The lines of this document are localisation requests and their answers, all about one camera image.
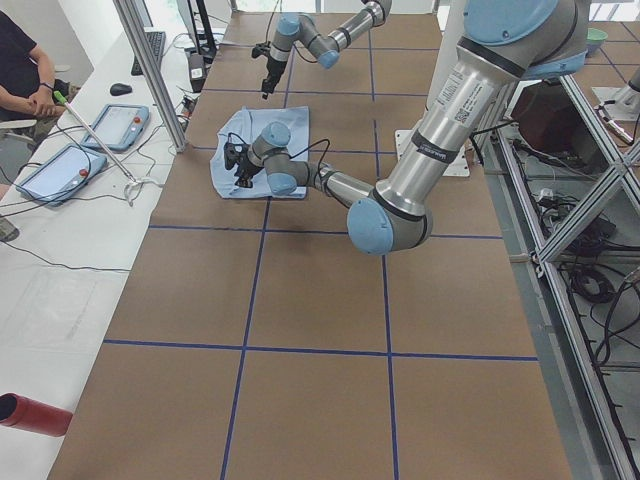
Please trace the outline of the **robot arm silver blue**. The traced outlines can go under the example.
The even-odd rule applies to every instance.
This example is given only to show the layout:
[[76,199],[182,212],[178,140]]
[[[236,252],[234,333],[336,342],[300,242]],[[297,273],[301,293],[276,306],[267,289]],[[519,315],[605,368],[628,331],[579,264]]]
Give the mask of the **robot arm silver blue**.
[[274,93],[284,74],[296,43],[304,46],[325,69],[335,65],[340,53],[372,28],[382,26],[391,11],[391,1],[363,1],[363,8],[328,35],[323,35],[311,16],[285,12],[278,19],[275,33],[265,42],[257,43],[251,56],[267,59],[267,75],[262,80],[261,94],[267,99]]
[[520,80],[578,71],[584,64],[586,1],[469,1],[460,13],[457,61],[412,130],[389,177],[369,185],[330,167],[295,160],[289,129],[268,124],[248,143],[226,143],[225,167],[239,187],[264,174],[274,195],[312,187],[348,210],[356,248],[371,255],[412,249],[432,230],[426,198],[473,134],[498,92]]

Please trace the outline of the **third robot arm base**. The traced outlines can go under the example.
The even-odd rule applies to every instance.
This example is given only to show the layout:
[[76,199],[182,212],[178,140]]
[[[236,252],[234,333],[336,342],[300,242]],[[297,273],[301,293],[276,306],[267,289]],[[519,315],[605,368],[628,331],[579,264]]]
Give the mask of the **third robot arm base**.
[[594,111],[601,122],[626,146],[632,146],[639,126],[639,69],[623,87],[593,87],[592,91],[599,101]]

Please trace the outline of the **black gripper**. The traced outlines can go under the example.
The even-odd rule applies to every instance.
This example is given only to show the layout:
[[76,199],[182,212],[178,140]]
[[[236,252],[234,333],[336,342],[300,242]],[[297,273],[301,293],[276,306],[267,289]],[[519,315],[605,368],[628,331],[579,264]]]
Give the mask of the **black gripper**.
[[260,56],[267,58],[267,74],[262,80],[261,92],[263,98],[274,93],[288,63],[288,52],[275,47],[270,41],[257,43],[251,52],[253,59]]
[[237,178],[235,185],[241,188],[253,188],[253,177],[257,166],[249,159],[249,144],[235,144],[227,141],[223,147],[224,164],[227,170],[233,170]]

